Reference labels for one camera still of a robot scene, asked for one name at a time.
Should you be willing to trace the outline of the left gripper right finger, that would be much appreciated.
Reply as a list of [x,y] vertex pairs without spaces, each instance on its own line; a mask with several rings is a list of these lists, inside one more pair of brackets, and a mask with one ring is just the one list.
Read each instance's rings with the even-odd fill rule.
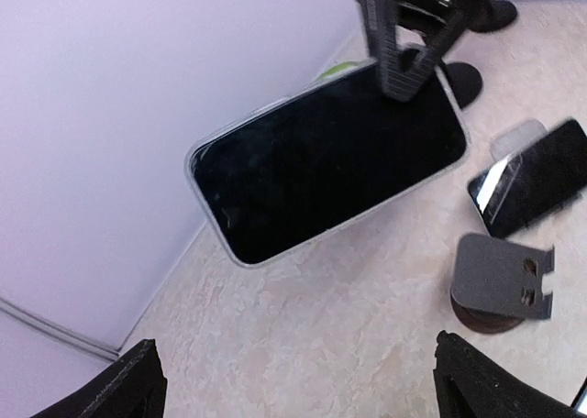
[[433,376],[441,418],[583,416],[517,379],[457,334],[438,334],[435,358]]

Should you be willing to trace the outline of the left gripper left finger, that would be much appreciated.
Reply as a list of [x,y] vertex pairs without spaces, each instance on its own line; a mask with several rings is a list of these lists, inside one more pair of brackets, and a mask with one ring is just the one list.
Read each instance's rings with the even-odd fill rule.
[[161,418],[167,386],[156,341],[143,339],[79,390],[36,415]]

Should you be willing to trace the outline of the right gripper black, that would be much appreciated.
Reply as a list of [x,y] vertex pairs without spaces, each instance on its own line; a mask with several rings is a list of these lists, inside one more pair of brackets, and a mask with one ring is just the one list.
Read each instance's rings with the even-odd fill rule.
[[[408,102],[482,11],[486,0],[357,0],[368,52],[377,60],[382,93]],[[398,44],[396,28],[420,34],[423,45]]]

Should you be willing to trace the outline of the dark grey folding phone stand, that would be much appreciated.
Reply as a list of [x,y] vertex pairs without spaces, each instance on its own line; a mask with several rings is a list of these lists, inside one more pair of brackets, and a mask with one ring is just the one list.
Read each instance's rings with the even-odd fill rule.
[[450,302],[470,330],[495,335],[526,320],[551,318],[553,294],[543,278],[554,271],[555,249],[532,248],[468,233],[457,246]]

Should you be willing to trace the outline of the black phone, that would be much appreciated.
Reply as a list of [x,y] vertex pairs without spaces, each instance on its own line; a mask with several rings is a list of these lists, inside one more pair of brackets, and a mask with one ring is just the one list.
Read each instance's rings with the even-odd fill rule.
[[489,235],[506,238],[585,188],[586,134],[571,118],[480,172],[467,191]]

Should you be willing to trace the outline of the phone with clear case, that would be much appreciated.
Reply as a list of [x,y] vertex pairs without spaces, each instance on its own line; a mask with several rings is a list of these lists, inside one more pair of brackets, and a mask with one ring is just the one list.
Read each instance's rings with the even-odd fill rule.
[[198,143],[186,170],[229,255],[258,266],[411,192],[467,146],[441,71],[401,103],[365,61]]

